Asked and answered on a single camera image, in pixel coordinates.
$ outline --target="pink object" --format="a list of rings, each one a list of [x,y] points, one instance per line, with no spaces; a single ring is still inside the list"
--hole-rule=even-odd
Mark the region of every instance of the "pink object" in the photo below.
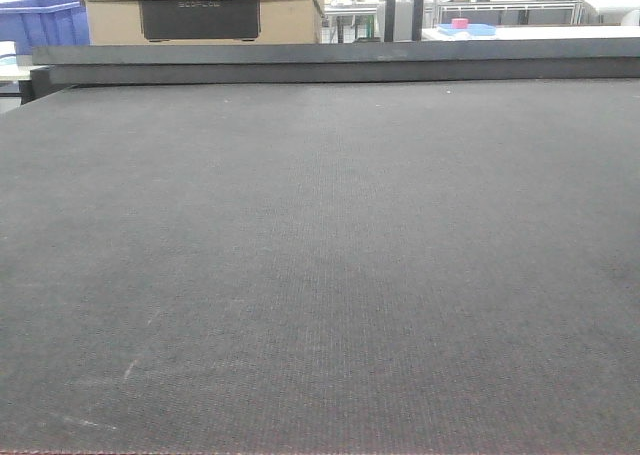
[[[468,18],[454,18],[451,20],[451,28],[465,29],[469,28]]]

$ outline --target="workbench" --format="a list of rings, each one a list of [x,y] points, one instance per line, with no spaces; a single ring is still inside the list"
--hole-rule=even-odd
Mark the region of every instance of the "workbench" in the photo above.
[[[6,114],[0,451],[633,452],[639,103],[97,86]]]

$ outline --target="dark gray edge strip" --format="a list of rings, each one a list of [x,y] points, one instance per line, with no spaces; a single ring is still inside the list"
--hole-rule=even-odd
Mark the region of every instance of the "dark gray edge strip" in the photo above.
[[[38,65],[245,65],[637,58],[640,38],[263,46],[38,47]]]
[[[51,68],[54,84],[436,82],[640,78],[640,59],[489,60],[298,65],[95,65]]]

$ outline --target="black vertical pole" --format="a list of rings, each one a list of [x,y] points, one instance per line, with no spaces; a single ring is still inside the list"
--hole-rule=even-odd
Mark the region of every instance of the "black vertical pole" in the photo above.
[[[411,28],[411,40],[422,40],[422,23],[424,21],[424,0],[413,0],[413,22]]]
[[[338,43],[344,43],[344,24],[340,16],[336,17],[336,28],[338,29]]]
[[[393,42],[396,28],[396,0],[387,0],[384,13],[384,41]]]

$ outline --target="black label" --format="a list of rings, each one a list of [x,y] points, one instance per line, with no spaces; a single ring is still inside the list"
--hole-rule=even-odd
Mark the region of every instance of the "black label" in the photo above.
[[[254,40],[260,35],[260,0],[143,0],[147,40]]]

